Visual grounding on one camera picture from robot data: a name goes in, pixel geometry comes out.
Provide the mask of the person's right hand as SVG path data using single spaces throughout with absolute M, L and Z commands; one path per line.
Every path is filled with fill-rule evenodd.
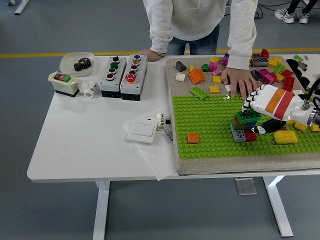
M 148 62 L 156 62 L 166 56 L 166 53 L 155 52 L 149 48 L 143 49 L 143 50 L 139 51 L 137 54 L 138 55 L 145 55 L 147 57 Z

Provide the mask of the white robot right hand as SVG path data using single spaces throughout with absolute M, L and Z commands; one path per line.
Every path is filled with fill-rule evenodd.
M 315 104 L 290 91 L 264 84 L 251 92 L 242 105 L 242 112 L 254 110 L 271 119 L 251 128 L 256 134 L 269 134 L 283 129 L 289 120 L 306 126 L 317 124 L 320 111 Z

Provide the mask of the person's left hand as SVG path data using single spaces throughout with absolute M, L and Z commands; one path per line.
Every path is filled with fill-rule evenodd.
M 239 89 L 241 98 L 245 100 L 247 95 L 257 88 L 256 80 L 249 70 L 226 67 L 221 73 L 221 80 L 224 85 L 230 84 L 231 97 L 235 97 Z

